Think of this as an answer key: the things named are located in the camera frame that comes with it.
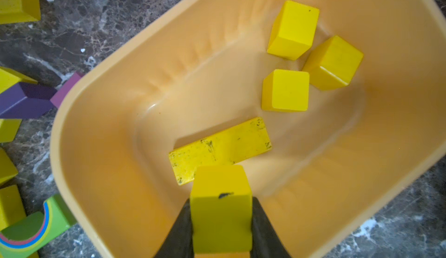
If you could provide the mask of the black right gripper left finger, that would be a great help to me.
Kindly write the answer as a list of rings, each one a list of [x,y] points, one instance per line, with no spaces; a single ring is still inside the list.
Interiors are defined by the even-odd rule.
[[[193,227],[188,199],[154,258],[194,258]]]

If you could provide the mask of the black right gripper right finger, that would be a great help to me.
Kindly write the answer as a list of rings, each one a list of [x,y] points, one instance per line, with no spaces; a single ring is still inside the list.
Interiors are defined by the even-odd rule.
[[[251,258],[291,257],[256,197],[253,197],[252,238]]]

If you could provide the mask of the yellow cube block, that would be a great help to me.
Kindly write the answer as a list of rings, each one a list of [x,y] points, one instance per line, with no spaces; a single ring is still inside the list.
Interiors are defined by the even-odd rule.
[[[261,108],[272,112],[305,112],[309,91],[309,73],[275,69],[262,82]]]
[[[321,91],[347,87],[358,70],[364,53],[340,36],[333,36],[314,49],[303,71],[310,84]]]
[[[241,165],[198,168],[189,200],[196,254],[252,250],[253,193]]]
[[[313,45],[319,14],[318,8],[285,1],[272,26],[267,53],[297,60]]]

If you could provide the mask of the green rainbow arch block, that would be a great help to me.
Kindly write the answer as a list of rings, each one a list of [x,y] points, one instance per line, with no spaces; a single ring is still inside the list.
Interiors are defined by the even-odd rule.
[[[59,194],[48,198],[44,211],[35,212],[1,231],[1,254],[27,258],[77,223]]]

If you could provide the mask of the yellow plastic tray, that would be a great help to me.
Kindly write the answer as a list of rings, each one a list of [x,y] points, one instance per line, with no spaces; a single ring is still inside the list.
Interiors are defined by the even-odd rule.
[[[168,154],[261,117],[272,148],[242,162],[295,258],[325,255],[446,153],[446,20],[434,0],[292,0],[320,11],[315,44],[364,54],[349,86],[305,112],[261,109],[286,0],[182,0],[88,72],[56,114],[58,190],[105,258],[151,258],[189,196]]]

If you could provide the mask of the long speckled yellow block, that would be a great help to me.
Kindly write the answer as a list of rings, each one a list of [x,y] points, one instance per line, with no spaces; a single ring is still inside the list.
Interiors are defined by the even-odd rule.
[[[13,162],[8,157],[7,153],[3,148],[0,152],[0,185],[3,186],[5,183],[13,179],[18,175],[18,170],[13,164]]]

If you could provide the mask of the purple cube block far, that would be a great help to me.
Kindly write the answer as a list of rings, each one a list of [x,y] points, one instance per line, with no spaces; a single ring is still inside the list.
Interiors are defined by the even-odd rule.
[[[54,107],[60,108],[63,100],[69,91],[79,82],[79,80],[83,77],[80,73],[73,73],[73,75],[58,89],[58,91],[51,98],[51,103]]]

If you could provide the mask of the small purple block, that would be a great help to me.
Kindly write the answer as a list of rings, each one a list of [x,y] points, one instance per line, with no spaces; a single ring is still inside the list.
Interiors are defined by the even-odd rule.
[[[19,82],[1,93],[1,119],[36,119],[50,111],[52,87]]]

